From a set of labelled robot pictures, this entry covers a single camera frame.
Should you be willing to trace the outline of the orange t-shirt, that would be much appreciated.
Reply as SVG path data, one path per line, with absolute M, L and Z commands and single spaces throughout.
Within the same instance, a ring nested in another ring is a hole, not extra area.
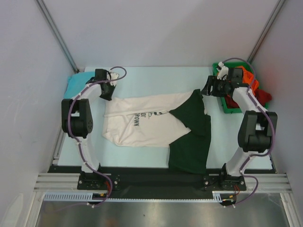
M 259 87 L 259 82 L 256 79 L 253 80 L 254 79 L 253 73 L 251 73 L 250 71 L 246 70 L 243 66 L 240 66 L 239 68 L 241 68 L 243 70 L 243 79 L 242 79 L 242 82 L 246 83 L 248 85 L 252 84 L 250 88 L 252 89 L 252 92 L 254 94 L 255 91 Z

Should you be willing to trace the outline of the white and green t-shirt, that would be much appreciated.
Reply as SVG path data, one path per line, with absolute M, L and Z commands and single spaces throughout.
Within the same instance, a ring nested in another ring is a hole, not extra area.
M 169 169 L 206 173 L 211 117 L 199 89 L 113 98 L 106 103 L 102 135 L 117 146 L 168 148 Z

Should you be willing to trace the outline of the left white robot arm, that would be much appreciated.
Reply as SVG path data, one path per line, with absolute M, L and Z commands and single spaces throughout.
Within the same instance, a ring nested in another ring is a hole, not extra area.
M 98 98 L 110 101 L 118 80 L 118 73 L 96 69 L 94 76 L 85 83 L 78 94 L 61 101 L 62 130 L 75 140 L 82 160 L 81 171 L 91 174 L 88 183 L 94 189 L 101 188 L 105 178 L 97 173 L 100 162 L 91 144 L 90 134 L 94 123 L 90 105 Z

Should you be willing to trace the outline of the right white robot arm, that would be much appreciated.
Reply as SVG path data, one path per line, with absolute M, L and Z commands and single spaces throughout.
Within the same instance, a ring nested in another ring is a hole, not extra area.
M 243 69 L 220 65 L 218 74 L 209 76 L 201 91 L 205 96 L 230 96 L 244 114 L 237 137 L 239 147 L 224 164 L 224 174 L 218 178 L 218 184 L 224 190 L 235 185 L 234 177 L 243 176 L 254 158 L 268 156 L 276 138 L 277 114 L 260 104 L 251 86 L 243 82 L 243 77 Z

